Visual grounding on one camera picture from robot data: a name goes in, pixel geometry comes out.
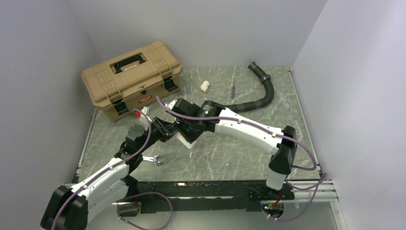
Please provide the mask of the white remote control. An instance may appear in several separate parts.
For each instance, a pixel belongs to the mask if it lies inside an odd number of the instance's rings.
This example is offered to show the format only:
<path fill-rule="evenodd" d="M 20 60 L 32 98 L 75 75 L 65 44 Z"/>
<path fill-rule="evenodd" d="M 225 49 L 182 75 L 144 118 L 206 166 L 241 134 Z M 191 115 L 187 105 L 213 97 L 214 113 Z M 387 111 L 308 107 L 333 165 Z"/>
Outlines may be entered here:
<path fill-rule="evenodd" d="M 196 144 L 196 141 L 193 141 L 192 143 L 189 143 L 189 142 L 186 140 L 186 138 L 185 138 L 181 133 L 179 133 L 179 132 L 176 132 L 176 133 L 174 134 L 174 136 L 175 136 L 186 148 L 188 148 L 188 149 L 192 149 L 192 148 L 195 146 L 195 144 Z"/>

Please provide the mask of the tan plastic toolbox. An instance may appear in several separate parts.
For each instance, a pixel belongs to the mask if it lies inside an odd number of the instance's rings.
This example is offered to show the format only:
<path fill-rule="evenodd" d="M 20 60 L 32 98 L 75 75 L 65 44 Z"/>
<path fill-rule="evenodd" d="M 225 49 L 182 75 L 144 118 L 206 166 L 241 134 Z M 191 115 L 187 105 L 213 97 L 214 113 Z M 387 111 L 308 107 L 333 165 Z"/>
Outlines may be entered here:
<path fill-rule="evenodd" d="M 181 88 L 182 64 L 155 41 L 82 71 L 93 105 L 113 122 Z"/>

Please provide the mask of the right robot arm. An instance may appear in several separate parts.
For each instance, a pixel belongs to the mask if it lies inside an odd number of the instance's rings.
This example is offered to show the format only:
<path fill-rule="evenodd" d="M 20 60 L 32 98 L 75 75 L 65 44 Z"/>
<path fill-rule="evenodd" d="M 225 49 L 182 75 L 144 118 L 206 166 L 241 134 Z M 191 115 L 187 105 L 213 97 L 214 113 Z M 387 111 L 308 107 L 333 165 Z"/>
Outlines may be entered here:
<path fill-rule="evenodd" d="M 249 120 L 214 101 L 204 101 L 202 106 L 183 98 L 167 105 L 177 113 L 181 133 L 188 142 L 194 142 L 203 132 L 227 134 L 260 147 L 271 155 L 264 194 L 270 199 L 282 193 L 282 185 L 292 172 L 297 144 L 296 130 L 291 126 L 275 128 Z"/>

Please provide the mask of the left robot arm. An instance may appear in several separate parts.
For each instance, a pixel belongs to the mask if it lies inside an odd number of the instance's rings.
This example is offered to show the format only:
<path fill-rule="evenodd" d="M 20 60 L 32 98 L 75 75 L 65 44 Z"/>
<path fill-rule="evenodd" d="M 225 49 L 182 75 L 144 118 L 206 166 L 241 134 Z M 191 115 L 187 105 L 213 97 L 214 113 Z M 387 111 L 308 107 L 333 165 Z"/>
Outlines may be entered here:
<path fill-rule="evenodd" d="M 111 160 L 96 173 L 71 187 L 61 185 L 52 194 L 41 219 L 45 230 L 84 230 L 93 217 L 112 202 L 136 198 L 137 180 L 130 176 L 142 162 L 143 151 L 169 140 L 176 122 L 147 120 L 147 128 L 133 125 Z"/>

